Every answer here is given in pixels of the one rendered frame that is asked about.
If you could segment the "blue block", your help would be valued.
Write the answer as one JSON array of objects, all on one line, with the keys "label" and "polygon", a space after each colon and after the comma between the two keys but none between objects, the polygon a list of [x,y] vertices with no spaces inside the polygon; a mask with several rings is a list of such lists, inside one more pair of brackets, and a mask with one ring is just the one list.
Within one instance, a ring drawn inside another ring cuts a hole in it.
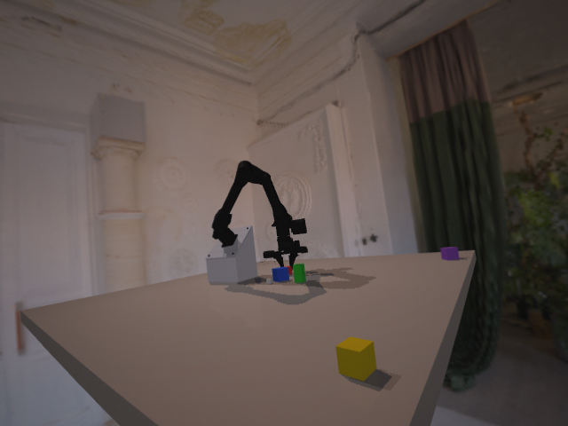
[{"label": "blue block", "polygon": [[272,269],[272,278],[273,281],[282,282],[289,280],[288,275],[288,268],[287,267],[279,267]]}]

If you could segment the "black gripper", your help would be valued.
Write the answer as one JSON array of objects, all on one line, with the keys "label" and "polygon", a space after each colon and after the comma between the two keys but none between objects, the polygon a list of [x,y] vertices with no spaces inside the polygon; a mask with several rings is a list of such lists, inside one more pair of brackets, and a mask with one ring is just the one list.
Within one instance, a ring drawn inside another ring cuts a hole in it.
[{"label": "black gripper", "polygon": [[288,236],[280,236],[277,237],[277,242],[278,242],[278,251],[274,251],[274,250],[269,250],[269,251],[265,251],[263,253],[264,258],[274,258],[277,260],[277,262],[279,263],[280,267],[284,267],[283,264],[283,257],[281,255],[286,255],[286,254],[290,254],[288,256],[289,258],[289,266],[292,266],[292,271],[293,271],[293,265],[294,262],[296,260],[296,257],[299,256],[297,253],[308,253],[308,248],[307,247],[300,247],[298,249],[296,249],[295,253],[284,253],[282,252],[283,250],[280,250],[280,243],[281,243],[281,239],[285,238],[285,241],[289,241],[290,235]]}]

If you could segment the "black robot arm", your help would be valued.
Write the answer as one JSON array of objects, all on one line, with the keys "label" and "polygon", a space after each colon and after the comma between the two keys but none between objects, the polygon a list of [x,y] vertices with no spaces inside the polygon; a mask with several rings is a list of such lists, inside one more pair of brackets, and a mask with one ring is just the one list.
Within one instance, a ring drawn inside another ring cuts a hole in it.
[{"label": "black robot arm", "polygon": [[[272,206],[272,213],[274,217],[272,227],[276,226],[277,237],[290,235],[289,228],[291,228],[291,232],[293,234],[307,233],[305,219],[293,220],[284,205],[280,202],[270,174],[262,171],[249,161],[241,161],[238,164],[233,185],[225,199],[223,207],[214,216],[211,226],[213,229],[212,238],[215,240],[219,239],[222,243],[222,248],[232,246],[238,236],[238,234],[234,234],[228,227],[232,219],[232,214],[230,214],[230,212],[241,192],[242,187],[248,182],[263,186],[267,198]],[[300,241],[293,241],[293,238],[289,238],[289,241],[285,241],[285,238],[281,239],[280,250],[283,250],[284,253],[295,253],[296,249],[299,248]]]}]

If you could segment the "purple cube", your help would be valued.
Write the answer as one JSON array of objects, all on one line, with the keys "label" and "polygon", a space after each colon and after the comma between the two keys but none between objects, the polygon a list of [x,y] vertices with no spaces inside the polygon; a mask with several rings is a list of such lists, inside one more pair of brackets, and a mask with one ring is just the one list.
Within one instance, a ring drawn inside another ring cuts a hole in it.
[{"label": "purple cube", "polygon": [[441,254],[443,260],[456,260],[459,259],[458,248],[457,247],[446,247],[441,248]]}]

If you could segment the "yellow cube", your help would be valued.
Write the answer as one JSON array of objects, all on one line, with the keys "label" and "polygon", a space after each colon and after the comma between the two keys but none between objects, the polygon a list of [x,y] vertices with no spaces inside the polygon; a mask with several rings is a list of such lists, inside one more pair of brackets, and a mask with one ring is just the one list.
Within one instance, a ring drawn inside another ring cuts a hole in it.
[{"label": "yellow cube", "polygon": [[339,374],[365,381],[377,369],[374,341],[349,337],[335,348]]}]

